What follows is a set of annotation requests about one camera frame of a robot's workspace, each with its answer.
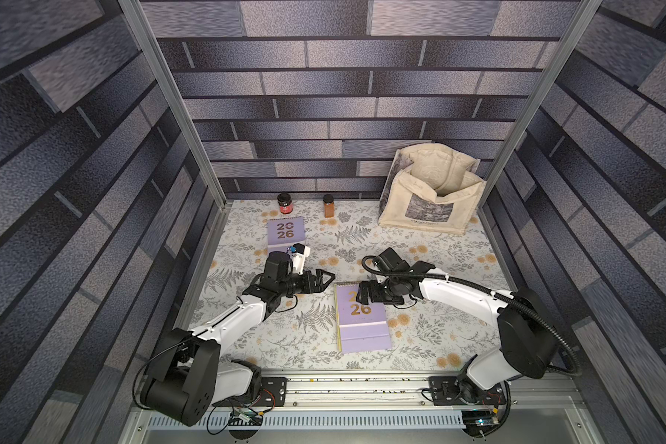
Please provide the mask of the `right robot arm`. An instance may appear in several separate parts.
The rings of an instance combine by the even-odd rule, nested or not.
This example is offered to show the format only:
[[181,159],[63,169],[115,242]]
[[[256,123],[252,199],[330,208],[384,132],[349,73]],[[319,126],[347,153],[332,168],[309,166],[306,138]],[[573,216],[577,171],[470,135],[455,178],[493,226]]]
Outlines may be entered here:
[[492,290],[424,261],[410,265],[391,248],[364,257],[362,266],[376,277],[359,285],[356,301],[363,305],[398,305],[409,298],[449,306],[495,327],[499,344],[464,365],[462,387],[490,390],[518,377],[542,379],[549,373],[559,340],[532,293]]

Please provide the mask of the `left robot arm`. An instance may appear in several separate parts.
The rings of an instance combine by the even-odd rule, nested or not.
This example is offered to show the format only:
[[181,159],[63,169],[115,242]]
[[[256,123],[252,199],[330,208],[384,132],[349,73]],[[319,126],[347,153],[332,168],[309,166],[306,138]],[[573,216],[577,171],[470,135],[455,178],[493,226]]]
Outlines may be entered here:
[[261,390],[260,367],[242,360],[221,364],[220,355],[275,314],[282,299],[323,293],[335,281],[326,270],[306,270],[306,257],[301,244],[294,253],[270,253],[264,271],[225,313],[195,329],[166,334],[139,371],[144,384],[131,390],[134,403],[189,427],[222,401],[254,401]]

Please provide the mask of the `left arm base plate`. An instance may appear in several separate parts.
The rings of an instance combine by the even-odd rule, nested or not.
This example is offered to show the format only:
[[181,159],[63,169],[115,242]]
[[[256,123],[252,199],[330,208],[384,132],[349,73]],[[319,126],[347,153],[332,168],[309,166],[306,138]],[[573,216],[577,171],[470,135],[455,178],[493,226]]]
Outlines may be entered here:
[[289,380],[286,377],[263,377],[259,392],[231,398],[235,406],[275,409],[286,404]]

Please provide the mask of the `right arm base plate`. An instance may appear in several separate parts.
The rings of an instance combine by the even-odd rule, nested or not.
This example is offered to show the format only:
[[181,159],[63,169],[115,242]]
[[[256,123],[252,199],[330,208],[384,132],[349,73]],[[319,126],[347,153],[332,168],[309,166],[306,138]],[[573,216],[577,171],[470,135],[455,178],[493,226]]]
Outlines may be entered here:
[[510,385],[507,382],[483,390],[468,379],[459,382],[457,377],[429,377],[427,381],[427,391],[435,406],[500,407],[508,403]]

